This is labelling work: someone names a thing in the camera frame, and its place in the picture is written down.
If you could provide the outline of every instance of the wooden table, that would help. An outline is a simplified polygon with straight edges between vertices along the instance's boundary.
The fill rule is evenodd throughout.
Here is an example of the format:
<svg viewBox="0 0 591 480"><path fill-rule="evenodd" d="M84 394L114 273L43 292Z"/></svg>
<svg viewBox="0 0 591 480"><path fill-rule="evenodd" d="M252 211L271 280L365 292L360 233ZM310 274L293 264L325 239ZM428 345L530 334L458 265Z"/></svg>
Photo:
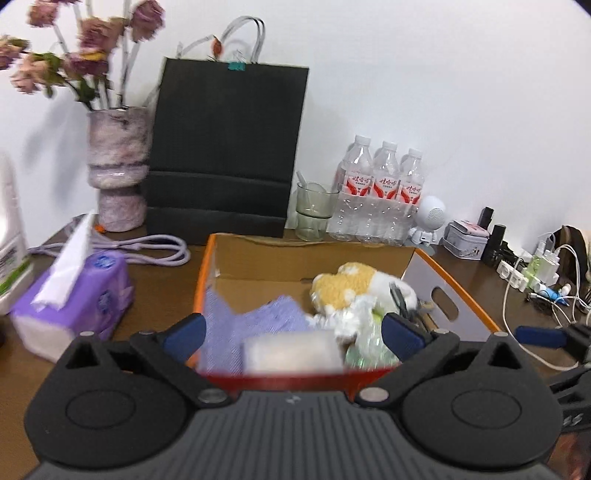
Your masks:
<svg viewBox="0 0 591 480"><path fill-rule="evenodd" d="M128 235L141 234L141 231L136 231ZM126 339L143 329L164 330L192 311L203 247L190 249L191 260L182 267L129 266L129 275L136 288L135 303L115 331L115 339ZM501 326L504 280L481 262L459 260L443 248L437 249L434 258ZM51 259L47 257L34 259L38 275L50 264ZM518 325L554 325L549 317L524 303L524 295L513 289L508 298L508 321L512 328ZM25 350L9 322L5 324L7 342L0 348L0 472L4 480L17 480L37 464L22 419L30 399L53 364ZM572 362L563 352L543 352L543 355L560 365ZM549 373L544 368L540 372L544 375Z"/></svg>

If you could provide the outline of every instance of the pack of water bottles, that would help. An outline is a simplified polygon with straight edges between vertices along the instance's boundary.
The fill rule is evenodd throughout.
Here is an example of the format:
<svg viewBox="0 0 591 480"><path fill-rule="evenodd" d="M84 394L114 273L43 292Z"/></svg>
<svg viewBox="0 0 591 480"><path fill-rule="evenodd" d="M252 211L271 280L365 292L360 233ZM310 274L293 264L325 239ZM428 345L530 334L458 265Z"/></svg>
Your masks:
<svg viewBox="0 0 591 480"><path fill-rule="evenodd" d="M341 241L402 245L425 182L423 154L411 148L399 165L397 144L384 142L372 159L370 142L357 135L337 168L339 200L327 231Z"/></svg>

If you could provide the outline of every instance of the plush toy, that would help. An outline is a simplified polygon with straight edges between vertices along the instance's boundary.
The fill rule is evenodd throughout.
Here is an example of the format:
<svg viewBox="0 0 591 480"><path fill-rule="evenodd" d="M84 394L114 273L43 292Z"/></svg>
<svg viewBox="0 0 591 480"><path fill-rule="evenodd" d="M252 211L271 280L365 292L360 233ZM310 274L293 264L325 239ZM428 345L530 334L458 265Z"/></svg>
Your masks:
<svg viewBox="0 0 591 480"><path fill-rule="evenodd" d="M398 277L356 262L342 265L336 275L318 275L312 282L310 297L316 311L325 316L347 308L356 296L364 294L376 297L376 306L384 313L398 313L398 308L390 295L391 283L402 292L407 309L415 310L418 306L417 295L407 283Z"/></svg>

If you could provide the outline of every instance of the vase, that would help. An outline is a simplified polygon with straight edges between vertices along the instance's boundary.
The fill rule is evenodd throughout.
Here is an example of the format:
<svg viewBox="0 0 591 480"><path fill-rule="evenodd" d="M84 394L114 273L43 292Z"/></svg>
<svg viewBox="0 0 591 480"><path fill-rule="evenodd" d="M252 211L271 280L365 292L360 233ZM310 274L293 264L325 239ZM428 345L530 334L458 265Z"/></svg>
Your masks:
<svg viewBox="0 0 591 480"><path fill-rule="evenodd" d="M139 183L148 174L151 121L145 107L89 113L88 183L99 189L99 223L126 232L144 223Z"/></svg>

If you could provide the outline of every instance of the tissue pack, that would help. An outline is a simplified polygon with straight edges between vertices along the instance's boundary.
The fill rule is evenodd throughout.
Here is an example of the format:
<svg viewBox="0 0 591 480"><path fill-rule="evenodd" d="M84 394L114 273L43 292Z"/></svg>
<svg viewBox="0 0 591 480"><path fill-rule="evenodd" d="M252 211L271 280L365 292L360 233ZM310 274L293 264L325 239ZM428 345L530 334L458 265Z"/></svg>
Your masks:
<svg viewBox="0 0 591 480"><path fill-rule="evenodd" d="M25 347L56 362L80 333L92 331L110 338L134 297L125 257L119 252L100 252L86 259L67 303L60 310L31 304L46 279L46 271L11 310L12 322Z"/></svg>

